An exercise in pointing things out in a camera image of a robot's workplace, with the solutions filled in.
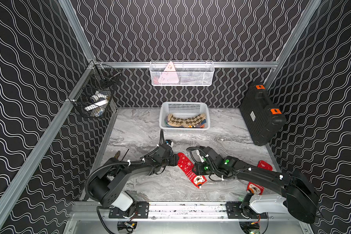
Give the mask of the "red christmas sock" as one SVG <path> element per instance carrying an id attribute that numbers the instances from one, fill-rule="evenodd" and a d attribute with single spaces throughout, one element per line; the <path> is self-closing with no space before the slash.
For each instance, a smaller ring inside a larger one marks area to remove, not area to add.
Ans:
<path id="1" fill-rule="evenodd" d="M 269 163 L 267 163 L 266 161 L 263 161 L 263 160 L 260 160 L 258 162 L 257 166 L 258 166 L 258 168 L 265 169 L 268 171 L 273 170 L 273 167 Z M 256 194 L 256 195 L 262 195 L 264 192 L 264 189 L 265 188 L 263 186 L 249 182 L 246 191 L 251 192 L 251 193 Z"/>
<path id="2" fill-rule="evenodd" d="M 187 178 L 192 182 L 194 186 L 200 189 L 203 184 L 207 182 L 205 176 L 196 175 L 192 169 L 194 164 L 189 160 L 189 158 L 184 153 L 178 153 L 178 167 L 183 171 L 183 173 L 187 176 Z"/>

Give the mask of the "cream purple striped sock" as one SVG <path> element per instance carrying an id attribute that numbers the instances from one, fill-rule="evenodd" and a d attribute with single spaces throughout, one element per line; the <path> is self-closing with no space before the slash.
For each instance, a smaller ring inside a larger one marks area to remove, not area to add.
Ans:
<path id="1" fill-rule="evenodd" d="M 196 125 L 189 125 L 187 126 L 187 128 L 205 128 L 205 123 L 202 122 L 202 123 L 199 123 L 199 124 L 196 124 Z"/>

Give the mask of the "white plastic basket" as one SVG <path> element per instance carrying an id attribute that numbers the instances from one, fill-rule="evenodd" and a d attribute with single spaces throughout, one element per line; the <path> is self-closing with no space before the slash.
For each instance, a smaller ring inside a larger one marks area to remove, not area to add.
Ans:
<path id="1" fill-rule="evenodd" d="M 187 119 L 200 114 L 206 115 L 205 128 L 179 128 L 170 127 L 167 125 L 165 118 L 173 114 L 177 118 Z M 210 115 L 209 108 L 207 104 L 203 102 L 176 102 L 168 101 L 164 102 L 161 106 L 160 117 L 159 117 L 159 127 L 165 132 L 170 133 L 203 133 L 210 129 Z"/>

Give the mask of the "beige argyle sock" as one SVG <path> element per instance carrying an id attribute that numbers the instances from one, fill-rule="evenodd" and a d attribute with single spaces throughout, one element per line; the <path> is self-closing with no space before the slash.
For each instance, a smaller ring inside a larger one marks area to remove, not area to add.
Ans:
<path id="1" fill-rule="evenodd" d="M 177 118 L 173 114 L 169 114 L 166 118 L 166 123 L 170 127 L 187 128 L 189 125 L 196 125 L 199 123 L 206 123 L 206 115 L 200 114 L 187 119 Z"/>

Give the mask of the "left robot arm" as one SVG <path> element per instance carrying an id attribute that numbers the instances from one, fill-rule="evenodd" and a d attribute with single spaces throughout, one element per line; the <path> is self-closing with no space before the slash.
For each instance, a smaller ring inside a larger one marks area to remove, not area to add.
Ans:
<path id="1" fill-rule="evenodd" d="M 115 207 L 133 213 L 134 199 L 123 191 L 126 183 L 137 176 L 157 175 L 166 167 L 175 167 L 179 156 L 170 145 L 157 145 L 152 152 L 137 161 L 109 159 L 92 172 L 85 184 L 86 194 L 103 208 Z"/>

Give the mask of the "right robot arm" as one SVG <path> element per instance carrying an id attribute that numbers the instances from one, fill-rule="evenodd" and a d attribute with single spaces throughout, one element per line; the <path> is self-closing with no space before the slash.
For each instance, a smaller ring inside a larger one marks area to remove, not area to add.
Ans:
<path id="1" fill-rule="evenodd" d="M 255 218 L 263 213 L 289 213 L 304 223 L 315 223 L 319 195 L 300 171 L 294 171 L 291 175 L 274 172 L 231 156 L 224 158 L 211 147 L 187 148 L 189 153 L 194 151 L 201 157 L 192 169 L 196 175 L 216 175 L 221 180 L 244 180 L 263 186 L 278 195 L 277 198 L 271 198 L 248 191 L 239 206 L 240 214 L 244 218 Z"/>

